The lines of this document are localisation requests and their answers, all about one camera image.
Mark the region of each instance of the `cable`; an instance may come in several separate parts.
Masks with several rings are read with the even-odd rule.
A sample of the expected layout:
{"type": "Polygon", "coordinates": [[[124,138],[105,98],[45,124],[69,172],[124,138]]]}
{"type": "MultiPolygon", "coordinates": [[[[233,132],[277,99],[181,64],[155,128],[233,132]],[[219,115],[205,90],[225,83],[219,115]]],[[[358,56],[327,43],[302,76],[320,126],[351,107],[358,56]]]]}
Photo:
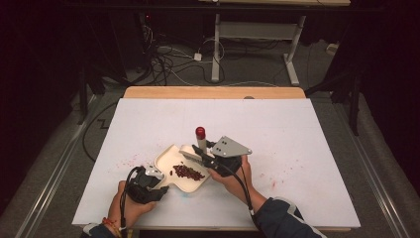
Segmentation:
{"type": "Polygon", "coordinates": [[[287,69],[287,66],[289,65],[291,63],[291,61],[290,62],[287,62],[286,64],[285,64],[285,66],[279,71],[279,72],[277,72],[272,78],[274,79],[274,85],[275,85],[275,76],[276,75],[278,75],[278,74],[281,74],[285,69],[287,69]]]}
{"type": "Polygon", "coordinates": [[[272,83],[269,83],[269,82],[262,82],[262,81],[244,81],[244,82],[237,82],[237,83],[221,85],[221,86],[235,86],[235,85],[248,84],[248,83],[259,83],[259,84],[269,85],[269,86],[273,86],[273,87],[278,87],[275,84],[272,84],[272,83]]]}
{"type": "Polygon", "coordinates": [[[189,86],[198,86],[198,85],[195,85],[195,84],[191,84],[191,83],[189,83],[189,82],[186,82],[186,81],[184,81],[182,78],[180,78],[179,76],[178,76],[178,74],[176,74],[174,71],[172,71],[171,70],[171,72],[173,73],[173,75],[175,75],[181,82],[183,82],[183,83],[185,83],[186,85],[189,85],[189,86]]]}
{"type": "Polygon", "coordinates": [[[171,65],[168,64],[167,62],[163,61],[159,57],[155,57],[155,60],[156,61],[155,62],[152,62],[152,63],[154,63],[155,65],[160,65],[160,68],[161,68],[161,70],[157,71],[157,70],[155,70],[155,67],[154,67],[153,76],[154,76],[154,79],[155,79],[155,84],[160,85],[159,83],[161,81],[164,81],[164,86],[166,86],[167,85],[167,77],[168,77],[168,75],[166,75],[166,73],[169,72],[168,69],[171,67],[171,65]],[[158,81],[158,77],[161,74],[163,74],[163,80],[158,81]]]}
{"type": "MultiPolygon", "coordinates": [[[[216,162],[216,166],[220,166],[223,169],[225,169],[227,172],[229,172],[238,181],[238,183],[241,185],[241,188],[242,188],[242,190],[244,191],[244,194],[245,194],[245,199],[247,200],[247,206],[248,206],[248,210],[250,212],[251,219],[253,220],[254,225],[256,225],[258,230],[262,231],[261,228],[259,227],[259,225],[257,224],[257,219],[254,215],[253,204],[251,202],[251,197],[250,197],[250,193],[248,191],[248,186],[244,186],[244,183],[241,181],[241,179],[238,177],[238,175],[236,173],[234,173],[233,171],[231,171],[231,169],[229,169],[225,165],[216,162]]],[[[242,168],[242,166],[241,166],[241,170],[242,170],[244,178],[245,178],[244,169],[242,168]]]]}
{"type": "Polygon", "coordinates": [[[189,59],[192,59],[192,57],[191,57],[191,56],[189,56],[187,53],[185,53],[185,52],[183,52],[183,51],[181,51],[181,50],[175,49],[175,48],[173,48],[173,47],[157,47],[157,48],[158,48],[158,49],[159,49],[159,48],[170,49],[170,51],[169,51],[168,53],[165,53],[164,55],[168,55],[168,54],[169,54],[169,53],[171,53],[172,51],[176,51],[176,52],[183,53],[183,55],[170,55],[170,56],[172,56],[172,57],[182,57],[182,58],[189,58],[189,59]]]}
{"type": "Polygon", "coordinates": [[[104,113],[106,110],[108,110],[109,108],[111,108],[112,106],[114,106],[114,105],[117,105],[118,104],[118,101],[117,102],[114,102],[114,103],[111,103],[110,105],[108,105],[108,106],[106,106],[104,109],[102,109],[91,121],[90,121],[90,123],[89,123],[89,125],[87,125],[87,127],[86,127],[86,130],[84,130],[84,132],[83,132],[83,137],[82,137],[82,140],[81,140],[81,144],[82,144],[82,146],[83,146],[83,151],[84,151],[84,153],[86,154],[86,156],[93,162],[93,163],[95,163],[96,162],[96,160],[89,154],[89,152],[87,151],[87,148],[86,148],[86,144],[85,144],[85,138],[86,138],[86,134],[87,134],[87,131],[89,130],[89,128],[90,128],[90,126],[92,126],[92,124],[93,124],[93,122],[95,122],[96,121],[96,119],[98,119],[98,117],[100,116],[100,115],[102,115],[102,113],[104,113]]]}
{"type": "Polygon", "coordinates": [[[222,58],[223,58],[223,56],[225,55],[225,48],[223,47],[223,45],[222,45],[222,43],[221,42],[219,42],[219,41],[216,41],[216,40],[214,40],[214,39],[207,39],[206,41],[204,41],[203,42],[203,44],[201,45],[201,46],[203,46],[204,47],[204,44],[206,44],[206,43],[208,43],[208,42],[210,42],[210,41],[213,41],[213,42],[216,42],[216,43],[218,43],[221,47],[222,47],[222,55],[220,56],[220,58],[219,58],[219,60],[221,60],[222,58]]]}
{"type": "Polygon", "coordinates": [[[226,40],[228,42],[231,42],[231,43],[235,43],[237,45],[243,45],[245,47],[257,48],[256,50],[252,50],[250,52],[257,52],[257,51],[262,51],[262,50],[272,50],[272,49],[274,49],[278,45],[279,42],[281,42],[281,40],[270,40],[265,47],[260,47],[260,46],[257,46],[257,44],[266,44],[266,42],[257,42],[257,41],[254,41],[251,44],[251,43],[246,43],[245,42],[246,39],[245,40],[239,39],[238,41],[234,41],[234,40],[229,39],[229,38],[221,38],[221,40],[222,39],[223,40],[226,40]]]}
{"type": "Polygon", "coordinates": [[[152,31],[152,29],[151,29],[150,27],[148,27],[148,26],[146,26],[146,25],[145,25],[145,28],[148,30],[148,32],[147,32],[147,34],[146,34],[145,41],[147,42],[147,41],[148,41],[149,36],[151,36],[151,40],[149,41],[149,46],[148,46],[148,48],[146,49],[146,51],[147,51],[147,50],[148,50],[148,49],[150,49],[150,48],[151,48],[151,46],[152,46],[152,41],[154,40],[154,32],[152,31]]]}
{"type": "Polygon", "coordinates": [[[171,71],[171,72],[172,72],[172,73],[174,73],[174,74],[177,74],[177,73],[179,73],[179,72],[181,72],[181,71],[183,71],[183,70],[186,70],[186,69],[188,69],[188,68],[190,68],[190,67],[194,67],[194,66],[196,66],[196,67],[200,67],[200,68],[201,68],[201,70],[202,70],[202,72],[203,72],[203,78],[204,78],[204,80],[205,80],[205,81],[207,81],[207,79],[206,79],[206,73],[205,73],[204,67],[202,67],[202,66],[200,66],[200,65],[190,65],[190,66],[187,66],[187,67],[185,67],[185,68],[183,68],[183,69],[180,69],[180,70],[178,70],[178,71],[176,71],[176,72],[174,72],[174,71],[171,71]]]}
{"type": "Polygon", "coordinates": [[[327,8],[322,2],[320,2],[319,0],[316,0],[319,4],[321,4],[324,8],[327,8]]]}
{"type": "Polygon", "coordinates": [[[124,185],[123,193],[121,193],[120,197],[120,214],[121,214],[121,235],[123,238],[127,238],[127,226],[126,226],[126,217],[124,214],[125,208],[126,208],[126,196],[127,196],[127,190],[128,190],[128,184],[130,183],[130,178],[135,171],[139,171],[140,167],[134,167],[129,174],[127,175],[126,184],[124,185]]]}

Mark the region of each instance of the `metal bracket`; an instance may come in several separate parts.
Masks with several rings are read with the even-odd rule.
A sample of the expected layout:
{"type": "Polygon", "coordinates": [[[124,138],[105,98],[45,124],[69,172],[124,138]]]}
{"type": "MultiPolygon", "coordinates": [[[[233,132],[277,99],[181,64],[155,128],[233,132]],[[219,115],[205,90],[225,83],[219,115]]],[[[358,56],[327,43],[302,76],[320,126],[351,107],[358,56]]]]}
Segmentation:
{"type": "Polygon", "coordinates": [[[156,177],[159,180],[162,180],[164,178],[164,174],[150,163],[148,163],[148,165],[146,166],[145,174],[150,177],[156,177]]]}
{"type": "Polygon", "coordinates": [[[253,151],[251,149],[239,144],[227,136],[220,138],[216,145],[214,145],[211,149],[211,153],[213,155],[223,158],[250,155],[252,152],[253,151]]]}

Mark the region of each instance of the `white tabletop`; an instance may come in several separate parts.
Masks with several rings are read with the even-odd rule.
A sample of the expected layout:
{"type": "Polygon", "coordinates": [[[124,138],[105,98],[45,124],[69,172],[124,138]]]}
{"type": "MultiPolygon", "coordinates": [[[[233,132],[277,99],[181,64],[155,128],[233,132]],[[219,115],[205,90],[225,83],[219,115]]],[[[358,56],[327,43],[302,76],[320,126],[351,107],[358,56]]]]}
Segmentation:
{"type": "MultiPolygon", "coordinates": [[[[296,203],[309,224],[361,226],[309,99],[121,99],[72,224],[100,221],[119,180],[172,144],[196,144],[198,126],[210,141],[251,148],[255,187],[296,203]]],[[[135,228],[255,229],[247,207],[211,179],[192,193],[171,185],[135,228]]]]}

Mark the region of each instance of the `person's right hand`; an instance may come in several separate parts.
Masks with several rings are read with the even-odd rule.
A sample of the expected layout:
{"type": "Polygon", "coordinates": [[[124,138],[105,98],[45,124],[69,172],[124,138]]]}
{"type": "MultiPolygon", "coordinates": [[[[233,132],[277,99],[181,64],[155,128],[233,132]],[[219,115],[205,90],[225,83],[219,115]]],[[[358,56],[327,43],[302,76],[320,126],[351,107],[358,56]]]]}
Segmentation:
{"type": "MultiPolygon", "coordinates": [[[[214,170],[209,169],[208,171],[213,180],[223,184],[228,192],[240,199],[244,204],[247,204],[245,192],[235,177],[229,176],[223,178],[214,170]]],[[[241,179],[244,186],[247,187],[248,192],[250,193],[254,212],[257,212],[265,203],[266,198],[262,196],[253,186],[251,165],[248,162],[247,156],[242,156],[242,168],[239,168],[236,174],[241,179]]]]}
{"type": "MultiPolygon", "coordinates": [[[[239,179],[241,179],[244,185],[248,185],[248,190],[254,189],[251,174],[251,166],[250,163],[248,163],[248,157],[242,156],[241,159],[242,168],[239,168],[236,174],[239,177],[239,179]]],[[[228,192],[230,192],[235,197],[239,198],[242,202],[247,203],[244,190],[242,189],[239,182],[235,179],[235,177],[229,176],[223,178],[212,169],[209,169],[209,174],[213,180],[223,184],[228,192]]]]}

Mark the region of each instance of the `sleeve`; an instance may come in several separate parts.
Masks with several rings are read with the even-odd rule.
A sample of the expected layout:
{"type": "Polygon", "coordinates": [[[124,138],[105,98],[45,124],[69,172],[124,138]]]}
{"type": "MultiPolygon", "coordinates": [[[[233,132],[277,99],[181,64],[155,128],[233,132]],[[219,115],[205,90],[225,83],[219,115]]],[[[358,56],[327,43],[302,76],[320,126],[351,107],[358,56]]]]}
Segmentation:
{"type": "Polygon", "coordinates": [[[269,198],[256,213],[257,224],[267,238],[326,238],[305,223],[296,205],[285,199],[269,198]]]}
{"type": "Polygon", "coordinates": [[[92,238],[115,238],[108,228],[105,225],[100,224],[93,226],[93,228],[89,229],[88,231],[84,231],[80,238],[85,237],[92,237],[92,238]]]}

